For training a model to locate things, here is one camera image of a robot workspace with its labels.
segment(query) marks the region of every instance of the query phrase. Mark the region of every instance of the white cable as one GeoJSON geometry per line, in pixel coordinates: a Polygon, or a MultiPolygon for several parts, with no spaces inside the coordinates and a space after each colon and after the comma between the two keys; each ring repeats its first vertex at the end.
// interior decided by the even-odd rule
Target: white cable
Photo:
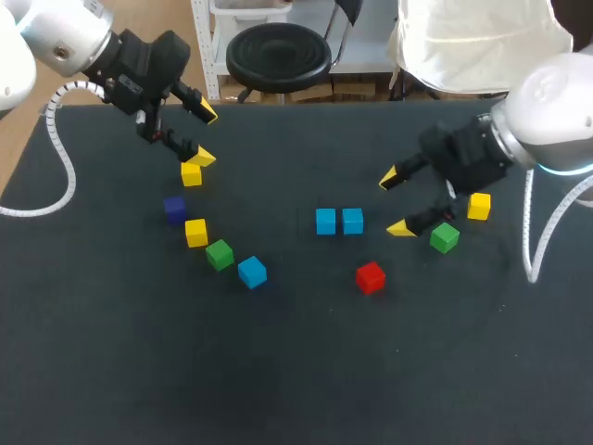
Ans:
{"type": "Polygon", "coordinates": [[[530,283],[535,283],[539,277],[539,270],[541,268],[541,263],[544,260],[544,255],[546,254],[546,248],[548,248],[549,240],[551,239],[556,226],[560,222],[560,219],[578,199],[578,197],[585,193],[589,188],[593,187],[593,176],[589,176],[577,184],[562,199],[561,203],[549,217],[548,223],[546,224],[546,227],[544,227],[544,231],[539,238],[539,242],[537,243],[536,255],[534,257],[532,266],[529,236],[531,226],[531,197],[533,195],[533,185],[534,171],[530,170],[527,172],[527,177],[525,178],[525,201],[523,213],[523,265],[525,272],[527,273],[527,279],[530,283]]]}
{"type": "Polygon", "coordinates": [[[74,196],[74,191],[76,190],[76,172],[74,171],[74,166],[70,161],[68,153],[66,153],[66,149],[62,145],[62,141],[57,135],[56,127],[56,108],[62,100],[62,97],[72,90],[87,90],[101,99],[105,97],[105,91],[103,90],[102,86],[99,86],[95,83],[77,81],[66,83],[60,87],[47,103],[45,126],[47,127],[47,132],[49,133],[49,137],[52,140],[52,144],[54,145],[57,154],[64,163],[64,168],[66,169],[66,174],[68,175],[68,188],[66,189],[66,193],[57,203],[52,204],[49,207],[45,207],[44,209],[13,210],[0,207],[0,215],[12,216],[15,218],[34,218],[37,216],[49,215],[50,213],[54,213],[55,211],[64,208],[74,196]]]}

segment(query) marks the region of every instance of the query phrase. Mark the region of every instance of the yellow cube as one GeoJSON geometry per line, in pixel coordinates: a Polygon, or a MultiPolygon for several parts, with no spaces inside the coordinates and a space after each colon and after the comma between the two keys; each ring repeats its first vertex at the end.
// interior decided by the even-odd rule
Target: yellow cube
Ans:
{"type": "Polygon", "coordinates": [[[492,202],[488,193],[474,193],[470,196],[467,217],[470,220],[486,221],[490,214],[492,202]]]}
{"type": "Polygon", "coordinates": [[[192,220],[185,222],[185,237],[190,248],[202,248],[208,245],[206,220],[192,220]]]}
{"type": "Polygon", "coordinates": [[[197,154],[189,159],[187,162],[190,164],[195,164],[200,167],[207,167],[212,162],[214,162],[216,158],[210,155],[202,146],[197,146],[197,154]]]}
{"type": "Polygon", "coordinates": [[[182,162],[182,180],[186,187],[202,185],[202,169],[198,165],[182,162]]]}

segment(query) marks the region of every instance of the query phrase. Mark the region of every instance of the metal shelf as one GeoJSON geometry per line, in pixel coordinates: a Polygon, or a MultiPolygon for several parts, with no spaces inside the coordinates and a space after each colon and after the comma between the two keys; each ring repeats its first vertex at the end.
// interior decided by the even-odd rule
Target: metal shelf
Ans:
{"type": "MultiPolygon", "coordinates": [[[[193,0],[193,4],[194,15],[196,15],[196,10],[199,14],[199,9],[202,9],[202,14],[208,17],[208,0],[193,0]]],[[[323,35],[333,7],[333,0],[297,0],[293,4],[292,11],[288,14],[288,21],[306,26],[323,35]]],[[[364,2],[359,20],[348,38],[342,61],[332,70],[332,73],[392,72],[393,63],[387,56],[387,42],[394,29],[396,16],[396,0],[367,0],[364,2]]],[[[203,24],[206,21],[196,17],[196,25],[198,22],[202,24],[202,32],[198,32],[198,40],[200,36],[207,36],[209,40],[204,44],[200,42],[200,50],[203,52],[202,46],[205,48],[209,46],[209,54],[206,54],[206,57],[202,55],[202,61],[207,63],[204,67],[204,74],[209,98],[218,99],[217,76],[229,74],[225,60],[228,42],[225,42],[217,32],[215,32],[214,39],[210,39],[209,25],[208,33],[205,33],[203,29],[203,24]],[[214,95],[214,91],[211,91],[215,89],[214,84],[216,84],[216,95],[214,95]]],[[[330,46],[334,56],[337,54],[345,26],[346,17],[344,14],[339,14],[330,36],[330,46]]]]}

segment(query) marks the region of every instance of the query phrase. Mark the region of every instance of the chair leg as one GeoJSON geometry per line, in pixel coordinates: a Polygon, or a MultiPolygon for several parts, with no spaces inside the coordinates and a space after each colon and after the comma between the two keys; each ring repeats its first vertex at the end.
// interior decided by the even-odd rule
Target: chair leg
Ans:
{"type": "Polygon", "coordinates": [[[237,97],[237,104],[245,104],[245,101],[249,97],[249,95],[253,93],[251,88],[246,88],[241,92],[241,94],[237,97]]]}

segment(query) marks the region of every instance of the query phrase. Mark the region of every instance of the dark tabletop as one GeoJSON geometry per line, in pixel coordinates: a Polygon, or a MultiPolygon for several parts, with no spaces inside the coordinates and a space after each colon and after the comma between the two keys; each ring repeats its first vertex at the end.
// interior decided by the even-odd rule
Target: dark tabletop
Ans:
{"type": "MultiPolygon", "coordinates": [[[[535,286],[518,170],[489,190],[490,221],[455,222],[448,255],[385,231],[436,193],[430,172],[381,190],[391,163],[422,129],[490,106],[234,106],[208,128],[169,108],[218,157],[193,189],[132,118],[60,110],[75,198],[47,217],[0,217],[0,443],[590,444],[587,210],[567,214],[535,286]],[[187,248],[163,211],[179,194],[211,241],[267,266],[264,286],[187,248]],[[317,237],[321,207],[362,207],[365,235],[317,237]],[[387,285],[366,298],[355,271],[370,261],[387,285]]],[[[537,234],[561,198],[539,173],[537,234]]],[[[65,186],[40,123],[2,203],[44,206],[65,186]]]]}

